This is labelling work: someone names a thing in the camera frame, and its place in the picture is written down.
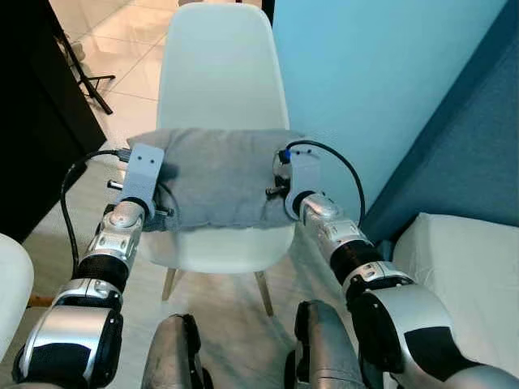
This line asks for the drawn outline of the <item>grey robot leg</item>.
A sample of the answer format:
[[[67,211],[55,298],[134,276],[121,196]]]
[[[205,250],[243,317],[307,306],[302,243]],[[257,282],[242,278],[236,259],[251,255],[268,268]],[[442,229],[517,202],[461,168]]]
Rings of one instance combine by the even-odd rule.
[[[210,371],[203,367],[200,333],[191,314],[172,314],[153,333],[142,389],[214,389]]]
[[[337,311],[325,301],[300,301],[296,345],[286,356],[285,389],[367,389],[356,352]]]

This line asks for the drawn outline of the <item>white bed mattress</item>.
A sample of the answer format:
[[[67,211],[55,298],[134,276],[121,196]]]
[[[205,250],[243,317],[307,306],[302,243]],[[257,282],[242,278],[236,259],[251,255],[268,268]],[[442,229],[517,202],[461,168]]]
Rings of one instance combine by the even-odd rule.
[[[423,212],[392,261],[442,301],[465,357],[518,374],[519,229]]]

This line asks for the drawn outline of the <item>white plastic chair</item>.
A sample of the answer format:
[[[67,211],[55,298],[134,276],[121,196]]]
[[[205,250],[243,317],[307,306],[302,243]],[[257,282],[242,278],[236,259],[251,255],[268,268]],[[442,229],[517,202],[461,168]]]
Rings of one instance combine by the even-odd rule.
[[[172,16],[158,92],[159,127],[289,129],[270,19],[255,5],[183,3]],[[264,273],[288,252],[293,227],[145,233],[141,250],[165,267],[162,296],[178,273],[255,276],[274,315]]]

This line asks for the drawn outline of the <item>white rounded object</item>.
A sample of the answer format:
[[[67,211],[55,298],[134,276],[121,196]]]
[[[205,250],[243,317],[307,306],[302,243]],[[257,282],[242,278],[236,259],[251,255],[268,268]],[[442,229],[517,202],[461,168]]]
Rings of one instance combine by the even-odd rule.
[[[14,340],[33,283],[30,255],[14,238],[0,233],[0,361]]]

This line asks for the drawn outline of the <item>grey right robot leg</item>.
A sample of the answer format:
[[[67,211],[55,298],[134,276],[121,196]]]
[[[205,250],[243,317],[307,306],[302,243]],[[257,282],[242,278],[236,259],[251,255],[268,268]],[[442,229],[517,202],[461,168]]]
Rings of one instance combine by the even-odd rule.
[[[356,352],[337,311],[325,301],[300,301],[296,345],[286,356],[285,389],[367,389]]]

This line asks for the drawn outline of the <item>black metal stand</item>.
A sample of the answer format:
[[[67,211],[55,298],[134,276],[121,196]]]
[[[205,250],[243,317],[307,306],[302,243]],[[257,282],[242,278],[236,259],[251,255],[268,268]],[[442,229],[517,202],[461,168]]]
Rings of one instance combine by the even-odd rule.
[[[62,51],[64,62],[73,70],[74,81],[82,88],[85,88],[86,92],[84,95],[89,97],[89,99],[93,99],[101,107],[101,110],[104,111],[104,114],[114,114],[107,101],[101,96],[99,84],[101,81],[114,81],[116,79],[115,75],[88,75],[62,27],[55,28],[54,38],[57,45],[59,45],[60,51]]]

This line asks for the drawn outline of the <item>grey left robot leg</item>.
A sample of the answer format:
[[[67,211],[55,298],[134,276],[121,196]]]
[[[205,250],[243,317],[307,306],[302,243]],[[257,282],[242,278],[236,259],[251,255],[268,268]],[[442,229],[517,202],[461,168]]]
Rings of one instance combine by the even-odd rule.
[[[200,333],[191,314],[172,314],[153,333],[142,389],[214,389],[210,371],[203,367]]]

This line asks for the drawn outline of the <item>grey pillow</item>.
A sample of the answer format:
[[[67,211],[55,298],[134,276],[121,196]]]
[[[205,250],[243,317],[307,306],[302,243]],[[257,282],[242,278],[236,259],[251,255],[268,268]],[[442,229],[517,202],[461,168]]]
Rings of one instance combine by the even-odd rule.
[[[158,181],[162,207],[144,231],[279,229],[292,224],[283,200],[268,198],[273,159],[300,134],[285,129],[227,130],[182,127],[130,137],[127,144],[165,152]]]

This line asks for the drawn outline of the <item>dark cabinet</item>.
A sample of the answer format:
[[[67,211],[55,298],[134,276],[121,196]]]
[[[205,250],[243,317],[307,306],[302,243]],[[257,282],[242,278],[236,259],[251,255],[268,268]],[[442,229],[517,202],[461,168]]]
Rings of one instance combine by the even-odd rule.
[[[56,41],[49,0],[0,0],[0,234],[22,243],[71,163],[106,136]]]

